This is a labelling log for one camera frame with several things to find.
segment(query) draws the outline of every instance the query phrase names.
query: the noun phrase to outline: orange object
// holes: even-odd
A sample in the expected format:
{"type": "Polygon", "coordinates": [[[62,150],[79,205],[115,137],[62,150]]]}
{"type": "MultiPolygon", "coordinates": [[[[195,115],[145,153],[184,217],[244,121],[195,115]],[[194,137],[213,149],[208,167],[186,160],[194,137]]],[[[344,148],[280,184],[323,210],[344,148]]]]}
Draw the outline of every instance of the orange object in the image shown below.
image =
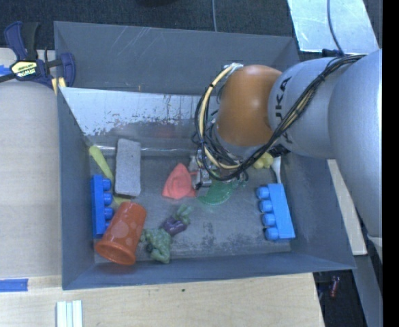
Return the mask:
{"type": "Polygon", "coordinates": [[[192,188],[192,179],[186,166],[179,163],[170,176],[167,178],[161,193],[167,198],[179,200],[185,196],[195,197],[195,190],[192,188]]]}
{"type": "Polygon", "coordinates": [[[145,208],[134,202],[122,202],[95,250],[117,264],[135,264],[145,218],[145,208]]]}

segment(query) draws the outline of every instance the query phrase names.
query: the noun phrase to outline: gray bin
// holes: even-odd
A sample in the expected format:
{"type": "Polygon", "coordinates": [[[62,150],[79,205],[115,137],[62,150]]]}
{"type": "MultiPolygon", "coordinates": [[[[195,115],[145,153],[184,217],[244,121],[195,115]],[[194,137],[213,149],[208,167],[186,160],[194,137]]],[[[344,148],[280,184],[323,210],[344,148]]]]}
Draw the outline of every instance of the gray bin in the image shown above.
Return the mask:
{"type": "Polygon", "coordinates": [[[72,22],[56,22],[54,29],[56,52],[71,52],[77,65],[74,87],[58,96],[63,289],[355,268],[325,160],[293,153],[283,158],[282,180],[296,230],[296,239],[289,243],[271,243],[261,236],[255,188],[274,182],[268,170],[250,171],[248,185],[219,206],[195,199],[169,201],[160,195],[170,170],[178,161],[189,162],[194,152],[192,113],[185,104],[191,101],[194,108],[208,84],[231,62],[281,71],[296,64],[298,54],[290,37],[72,22]],[[159,98],[168,109],[166,120],[158,115],[147,120],[141,110],[131,117],[127,110],[115,123],[106,117],[110,106],[135,105],[146,111],[158,106],[159,98]],[[180,110],[180,115],[170,116],[169,110],[180,110]],[[98,170],[88,147],[104,146],[115,168],[119,138],[142,145],[142,193],[135,201],[148,212],[145,228],[159,226],[180,203],[196,207],[192,224],[174,238],[169,264],[149,260],[143,245],[138,246],[134,266],[105,261],[93,249],[89,179],[98,170]]]}

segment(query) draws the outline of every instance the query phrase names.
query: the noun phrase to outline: black cable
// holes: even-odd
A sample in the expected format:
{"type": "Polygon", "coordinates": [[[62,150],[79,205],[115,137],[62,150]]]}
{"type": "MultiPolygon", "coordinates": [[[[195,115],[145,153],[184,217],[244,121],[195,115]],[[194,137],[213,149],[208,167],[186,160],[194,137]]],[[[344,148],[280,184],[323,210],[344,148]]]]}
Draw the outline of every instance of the black cable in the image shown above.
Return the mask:
{"type": "Polygon", "coordinates": [[[340,44],[339,44],[339,42],[337,40],[337,37],[336,37],[336,34],[335,34],[334,30],[333,30],[333,25],[332,25],[332,21],[331,21],[331,11],[330,11],[331,7],[330,7],[330,5],[331,5],[330,0],[327,0],[327,15],[328,15],[328,25],[330,27],[330,33],[331,33],[331,36],[333,37],[334,43],[336,44],[336,47],[337,47],[338,51],[339,51],[339,55],[343,56],[344,55],[343,49],[340,47],[340,44]]]}
{"type": "Polygon", "coordinates": [[[216,11],[214,9],[214,0],[212,0],[212,16],[213,16],[213,28],[214,28],[214,31],[218,31],[218,28],[216,26],[216,11]]]}

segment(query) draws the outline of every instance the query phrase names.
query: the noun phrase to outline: scratch mark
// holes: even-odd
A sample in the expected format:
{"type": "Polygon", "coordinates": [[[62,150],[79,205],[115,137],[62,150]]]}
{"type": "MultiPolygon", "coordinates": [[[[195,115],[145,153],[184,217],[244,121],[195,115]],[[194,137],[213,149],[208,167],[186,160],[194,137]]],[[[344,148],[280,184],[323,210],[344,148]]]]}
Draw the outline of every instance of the scratch mark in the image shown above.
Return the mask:
{"type": "Polygon", "coordinates": [[[119,57],[122,53],[125,52],[125,50],[130,47],[134,46],[134,44],[146,33],[146,30],[141,30],[133,39],[130,40],[130,42],[117,54],[119,57]]]}
{"type": "Polygon", "coordinates": [[[128,27],[124,27],[123,31],[121,31],[121,33],[118,35],[118,37],[116,38],[116,40],[114,41],[114,43],[112,44],[112,47],[110,48],[109,53],[112,52],[113,47],[118,43],[119,39],[121,38],[121,36],[123,36],[124,32],[127,30],[128,27]]]}

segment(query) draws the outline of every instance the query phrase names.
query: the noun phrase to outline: gray foam block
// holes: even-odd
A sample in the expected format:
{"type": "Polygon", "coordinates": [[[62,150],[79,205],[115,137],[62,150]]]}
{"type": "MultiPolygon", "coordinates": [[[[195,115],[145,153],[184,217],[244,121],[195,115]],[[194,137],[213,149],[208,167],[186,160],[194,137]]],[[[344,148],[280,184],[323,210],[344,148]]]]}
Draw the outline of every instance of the gray foam block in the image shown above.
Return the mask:
{"type": "Polygon", "coordinates": [[[121,138],[116,150],[115,193],[140,194],[140,143],[121,138]]]}

